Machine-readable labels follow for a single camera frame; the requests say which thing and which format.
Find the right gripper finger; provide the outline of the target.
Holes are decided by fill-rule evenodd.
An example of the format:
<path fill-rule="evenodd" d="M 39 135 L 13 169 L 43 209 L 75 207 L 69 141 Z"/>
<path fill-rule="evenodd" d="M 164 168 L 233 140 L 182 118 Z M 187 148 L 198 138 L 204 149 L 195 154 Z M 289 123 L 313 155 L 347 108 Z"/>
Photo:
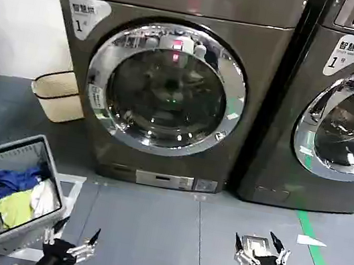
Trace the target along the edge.
<path fill-rule="evenodd" d="M 282 241 L 274 234 L 274 232 L 270 232 L 273 245 L 278 253 L 278 257 L 276 258 L 276 265 L 287 265 L 288 258 L 291 254 L 291 251 L 287 250 Z"/>
<path fill-rule="evenodd" d="M 259 265 L 263 238 L 257 236 L 243 236 L 235 233 L 235 261 L 239 265 Z"/>

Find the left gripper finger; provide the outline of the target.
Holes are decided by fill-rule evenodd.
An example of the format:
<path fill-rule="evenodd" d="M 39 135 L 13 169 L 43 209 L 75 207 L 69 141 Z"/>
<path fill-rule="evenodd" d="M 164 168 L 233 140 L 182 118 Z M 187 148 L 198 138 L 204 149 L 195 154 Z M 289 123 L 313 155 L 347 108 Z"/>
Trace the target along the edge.
<path fill-rule="evenodd" d="M 52 245 L 54 243 L 55 235 L 60 233 L 66 223 L 68 223 L 70 219 L 70 216 L 64 217 L 63 219 L 59 220 L 56 222 L 52 227 L 47 227 L 44 230 L 44 241 L 43 244 L 50 244 Z"/>
<path fill-rule="evenodd" d="M 67 250 L 67 254 L 70 257 L 73 257 L 75 263 L 83 262 L 88 260 L 90 257 L 94 256 L 96 245 L 99 239 L 99 234 L 101 233 L 102 229 L 98 229 L 93 237 L 84 241 L 84 243 L 80 246 L 76 246 Z"/>

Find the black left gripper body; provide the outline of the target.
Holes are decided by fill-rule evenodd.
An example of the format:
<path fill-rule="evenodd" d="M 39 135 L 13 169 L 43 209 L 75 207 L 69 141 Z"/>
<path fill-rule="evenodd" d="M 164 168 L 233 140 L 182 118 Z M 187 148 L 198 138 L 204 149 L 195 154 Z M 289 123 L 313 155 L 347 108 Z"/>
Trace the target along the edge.
<path fill-rule="evenodd" d="M 35 265 L 74 265 L 75 257 L 68 252 L 74 244 L 55 239 L 53 244 L 43 244 L 43 256 Z"/>

